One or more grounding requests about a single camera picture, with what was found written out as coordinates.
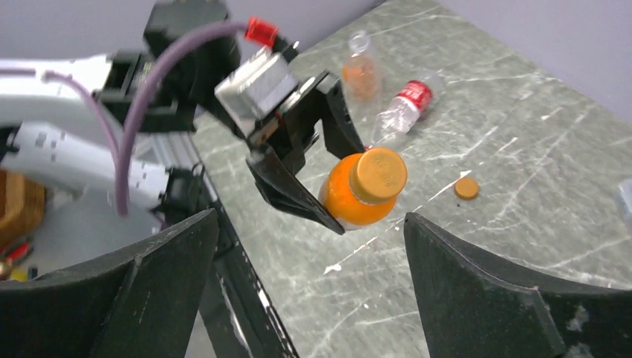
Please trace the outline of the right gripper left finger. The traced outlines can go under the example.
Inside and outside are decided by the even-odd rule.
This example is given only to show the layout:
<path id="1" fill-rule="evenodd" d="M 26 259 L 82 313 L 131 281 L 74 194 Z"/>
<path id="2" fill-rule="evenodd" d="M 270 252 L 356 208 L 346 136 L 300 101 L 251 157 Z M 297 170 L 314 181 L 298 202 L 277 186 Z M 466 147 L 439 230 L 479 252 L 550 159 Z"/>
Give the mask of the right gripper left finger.
<path id="1" fill-rule="evenodd" d="M 154 236 L 1 284 L 3 357 L 183 357 L 218 241 L 204 210 Z"/>

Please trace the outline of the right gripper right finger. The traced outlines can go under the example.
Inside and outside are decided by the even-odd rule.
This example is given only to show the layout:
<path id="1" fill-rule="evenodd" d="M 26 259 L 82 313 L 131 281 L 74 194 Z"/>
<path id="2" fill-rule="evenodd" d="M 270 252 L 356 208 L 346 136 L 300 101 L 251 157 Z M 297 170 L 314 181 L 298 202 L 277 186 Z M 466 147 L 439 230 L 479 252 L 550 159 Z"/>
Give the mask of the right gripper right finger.
<path id="1" fill-rule="evenodd" d="M 417 213 L 405 249 L 431 357 L 629 357 L 631 292 L 535 271 Z"/>

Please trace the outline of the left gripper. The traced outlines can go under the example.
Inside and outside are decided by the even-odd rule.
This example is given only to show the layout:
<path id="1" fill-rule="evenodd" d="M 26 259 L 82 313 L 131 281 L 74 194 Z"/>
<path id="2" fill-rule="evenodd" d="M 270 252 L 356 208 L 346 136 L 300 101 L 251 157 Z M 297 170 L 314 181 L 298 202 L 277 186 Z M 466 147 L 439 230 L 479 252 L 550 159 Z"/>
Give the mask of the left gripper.
<path id="1" fill-rule="evenodd" d="M 329 72 L 304 81 L 247 138 L 246 159 L 255 185 L 275 209 L 342 235 L 343 226 L 287 169 L 301 169 L 323 128 L 326 150 L 339 159 L 365 152 L 347 109 L 340 78 Z"/>

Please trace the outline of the orange juice bottle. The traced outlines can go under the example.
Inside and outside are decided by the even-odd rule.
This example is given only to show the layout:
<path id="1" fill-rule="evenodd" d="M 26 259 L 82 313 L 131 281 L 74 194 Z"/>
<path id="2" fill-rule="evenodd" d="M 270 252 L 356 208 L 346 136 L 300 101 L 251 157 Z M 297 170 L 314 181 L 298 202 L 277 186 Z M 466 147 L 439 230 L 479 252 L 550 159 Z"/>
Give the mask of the orange juice bottle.
<path id="1" fill-rule="evenodd" d="M 350 186 L 350 175 L 355 171 L 361 154 L 341 160 L 320 187 L 317 199 L 345 230 L 358 230 L 383 220 L 394 208 L 398 195 L 380 204 L 361 201 Z"/>

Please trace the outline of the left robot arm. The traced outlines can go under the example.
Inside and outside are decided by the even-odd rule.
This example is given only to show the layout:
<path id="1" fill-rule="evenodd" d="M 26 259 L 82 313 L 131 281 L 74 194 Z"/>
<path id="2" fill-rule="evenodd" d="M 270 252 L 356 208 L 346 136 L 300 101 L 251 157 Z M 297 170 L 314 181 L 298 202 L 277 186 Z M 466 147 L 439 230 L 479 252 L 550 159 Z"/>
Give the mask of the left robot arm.
<path id="1" fill-rule="evenodd" d="M 336 75 L 297 80 L 296 45 L 260 18 L 231 20 L 222 1 L 157 3 L 144 39 L 146 51 L 2 60 L 1 167 L 72 194 L 104 190 L 120 216 L 135 204 L 175 224 L 213 201 L 203 167 L 146 162 L 134 144 L 188 139 L 203 109 L 247 145 L 271 206 L 344 232 L 297 179 L 317 123 L 329 153 L 364 151 Z"/>

